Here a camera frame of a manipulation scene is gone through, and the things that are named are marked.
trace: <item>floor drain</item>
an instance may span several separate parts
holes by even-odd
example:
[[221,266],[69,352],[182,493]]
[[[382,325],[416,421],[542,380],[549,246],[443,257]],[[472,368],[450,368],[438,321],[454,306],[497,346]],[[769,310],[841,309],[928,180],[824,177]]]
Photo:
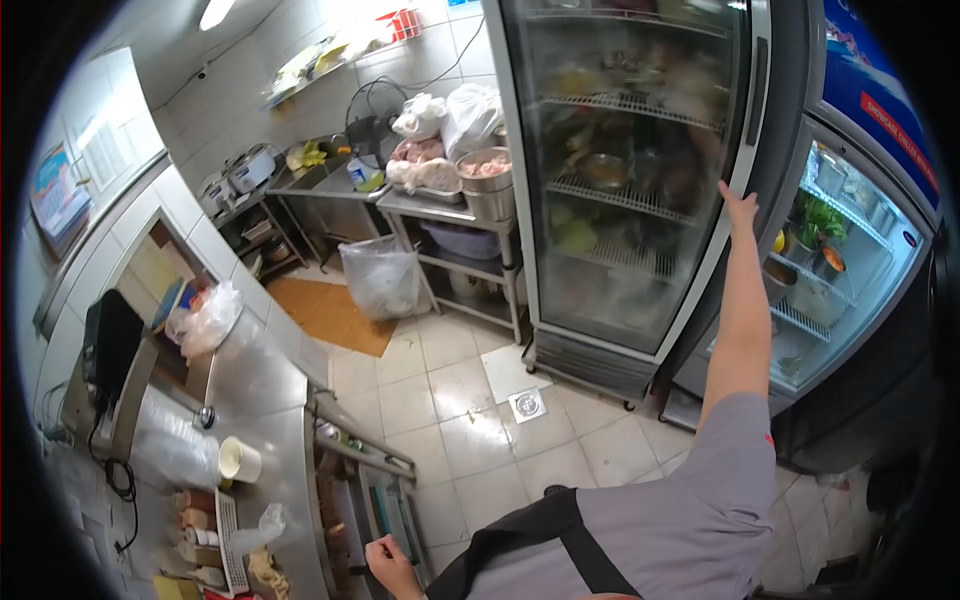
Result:
[[507,400],[510,402],[510,408],[514,410],[514,418],[518,423],[546,414],[546,405],[543,404],[543,396],[540,395],[539,388],[517,392],[507,396]]

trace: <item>ceiling light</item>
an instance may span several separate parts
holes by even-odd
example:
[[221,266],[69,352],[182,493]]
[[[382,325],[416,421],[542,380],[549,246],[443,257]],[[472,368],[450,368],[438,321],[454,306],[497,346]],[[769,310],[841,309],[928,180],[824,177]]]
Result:
[[210,3],[206,5],[204,16],[200,17],[200,31],[205,32],[220,25],[227,13],[230,12],[233,2],[234,0],[210,0]]

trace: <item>electrical outlet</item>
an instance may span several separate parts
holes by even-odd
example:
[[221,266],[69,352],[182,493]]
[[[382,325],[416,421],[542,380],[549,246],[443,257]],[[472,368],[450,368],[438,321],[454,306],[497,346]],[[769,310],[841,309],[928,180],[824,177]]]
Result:
[[116,543],[121,546],[127,543],[127,536],[116,527],[104,527],[107,534],[107,553],[110,556],[109,567],[114,568],[128,577],[133,576],[130,568],[130,548],[123,552],[117,552]]

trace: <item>rice cooker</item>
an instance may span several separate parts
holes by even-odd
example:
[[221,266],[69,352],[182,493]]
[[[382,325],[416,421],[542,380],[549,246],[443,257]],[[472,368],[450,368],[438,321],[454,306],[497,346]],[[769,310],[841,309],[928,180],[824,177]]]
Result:
[[221,211],[233,208],[236,192],[233,191],[227,175],[217,172],[211,173],[200,184],[197,197],[200,198],[200,208],[204,210],[206,216],[213,217]]
[[274,155],[266,144],[256,144],[228,162],[227,173],[237,194],[246,194],[270,178],[276,170]]

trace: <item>refrigerator glass door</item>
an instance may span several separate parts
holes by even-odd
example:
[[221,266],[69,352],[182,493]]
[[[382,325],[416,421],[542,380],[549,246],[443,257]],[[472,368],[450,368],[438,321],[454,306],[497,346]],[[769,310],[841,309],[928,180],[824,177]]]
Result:
[[739,144],[748,12],[717,0],[501,2],[540,321],[653,356]]
[[925,250],[924,235],[877,181],[844,158],[857,153],[838,150],[811,143],[783,237],[763,263],[770,378],[794,394],[873,324]]

